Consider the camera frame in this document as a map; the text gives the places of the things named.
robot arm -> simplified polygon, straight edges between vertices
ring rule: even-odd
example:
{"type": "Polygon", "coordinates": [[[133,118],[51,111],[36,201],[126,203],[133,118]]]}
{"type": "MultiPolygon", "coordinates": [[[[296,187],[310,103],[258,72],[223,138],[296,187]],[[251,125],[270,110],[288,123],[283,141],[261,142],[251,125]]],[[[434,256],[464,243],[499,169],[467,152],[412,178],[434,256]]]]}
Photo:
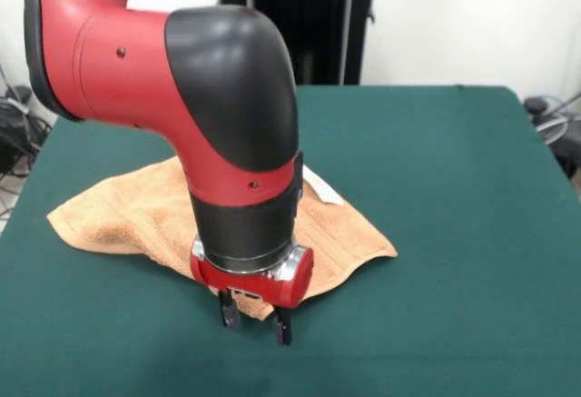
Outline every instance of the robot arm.
{"type": "Polygon", "coordinates": [[[196,280],[288,309],[306,293],[312,250],[294,242],[302,156],[290,58],[274,24],[245,7],[171,14],[127,0],[25,0],[34,92],[69,120],[163,135],[186,173],[199,238],[196,280]]]}

tan towel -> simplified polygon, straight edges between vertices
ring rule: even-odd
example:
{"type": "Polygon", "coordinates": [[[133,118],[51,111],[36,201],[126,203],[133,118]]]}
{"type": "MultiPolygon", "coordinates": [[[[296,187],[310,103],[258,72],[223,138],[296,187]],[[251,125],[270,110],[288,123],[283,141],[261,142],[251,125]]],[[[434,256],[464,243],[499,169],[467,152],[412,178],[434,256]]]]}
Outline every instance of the tan towel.
{"type": "MultiPolygon", "coordinates": [[[[98,253],[145,253],[192,278],[190,251],[197,234],[182,166],[176,157],[106,179],[48,215],[69,245],[98,253]]],[[[351,205],[322,203],[305,184],[295,233],[315,252],[307,298],[344,283],[365,262],[395,257],[391,243],[351,205]]],[[[268,304],[237,296],[243,313],[264,320],[268,304]]]]}

black object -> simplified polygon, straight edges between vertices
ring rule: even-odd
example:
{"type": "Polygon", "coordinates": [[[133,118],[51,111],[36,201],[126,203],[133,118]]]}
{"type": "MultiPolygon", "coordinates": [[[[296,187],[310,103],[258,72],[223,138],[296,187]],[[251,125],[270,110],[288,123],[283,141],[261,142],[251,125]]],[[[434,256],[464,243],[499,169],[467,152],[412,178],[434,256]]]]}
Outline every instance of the black object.
{"type": "Polygon", "coordinates": [[[524,105],[527,112],[532,115],[534,124],[539,124],[541,115],[548,110],[548,102],[541,97],[528,97],[524,105]]]}
{"type": "Polygon", "coordinates": [[[571,121],[565,135],[550,146],[563,172],[570,179],[581,168],[581,121],[571,121]]]}
{"type": "Polygon", "coordinates": [[[30,82],[41,104],[55,114],[74,122],[81,121],[69,113],[56,98],[48,82],[44,64],[43,25],[40,0],[25,0],[25,49],[30,82]]]}
{"type": "Polygon", "coordinates": [[[25,114],[0,97],[0,174],[10,174],[16,162],[26,157],[32,165],[51,126],[40,117],[25,114]]]}
{"type": "Polygon", "coordinates": [[[268,16],[290,51],[297,84],[359,84],[371,0],[222,0],[268,16]]]}
{"type": "Polygon", "coordinates": [[[240,329],[240,312],[231,291],[218,292],[220,302],[220,312],[222,313],[222,323],[224,327],[237,331],[240,329]]]}
{"type": "Polygon", "coordinates": [[[267,17],[238,6],[177,11],[165,41],[180,95],[221,156],[254,172],[294,157],[299,130],[291,62],[267,17]]]}
{"type": "Polygon", "coordinates": [[[274,307],[274,328],[279,345],[289,346],[292,342],[291,311],[280,306],[274,307]]]}
{"type": "MultiPolygon", "coordinates": [[[[562,103],[557,110],[562,110],[566,106],[575,102],[581,94],[576,94],[571,100],[562,103]]],[[[525,109],[531,115],[531,120],[535,126],[550,122],[558,117],[569,118],[566,126],[566,133],[549,145],[557,162],[561,166],[563,173],[571,179],[579,167],[581,167],[581,121],[573,120],[575,114],[562,112],[554,114],[548,111],[548,102],[542,97],[528,97],[524,102],[525,109]]]]}
{"type": "Polygon", "coordinates": [[[293,184],[266,203],[244,207],[216,206],[192,195],[208,260],[240,273],[257,273],[282,261],[292,248],[298,194],[293,184]]]}

black band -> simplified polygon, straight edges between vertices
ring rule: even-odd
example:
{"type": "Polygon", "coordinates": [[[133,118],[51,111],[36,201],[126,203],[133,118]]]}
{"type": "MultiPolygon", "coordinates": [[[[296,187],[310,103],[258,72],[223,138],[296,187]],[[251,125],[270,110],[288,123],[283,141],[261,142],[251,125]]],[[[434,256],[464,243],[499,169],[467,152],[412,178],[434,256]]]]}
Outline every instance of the black band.
{"type": "Polygon", "coordinates": [[[191,195],[198,234],[207,259],[231,273],[258,273],[291,252],[294,219],[302,190],[302,154],[286,191],[267,202],[224,207],[191,195]]]}

green tablecloth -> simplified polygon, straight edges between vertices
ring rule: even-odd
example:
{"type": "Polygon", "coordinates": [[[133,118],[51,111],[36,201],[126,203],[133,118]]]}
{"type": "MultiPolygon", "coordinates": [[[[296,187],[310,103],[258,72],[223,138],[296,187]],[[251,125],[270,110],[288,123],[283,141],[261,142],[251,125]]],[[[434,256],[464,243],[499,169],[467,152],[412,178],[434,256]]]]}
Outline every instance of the green tablecloth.
{"type": "Polygon", "coordinates": [[[503,88],[305,87],[306,162],[400,252],[270,323],[205,288],[84,253],[45,215],[172,155],[61,120],[0,238],[0,395],[581,395],[581,205],[503,88]]]}

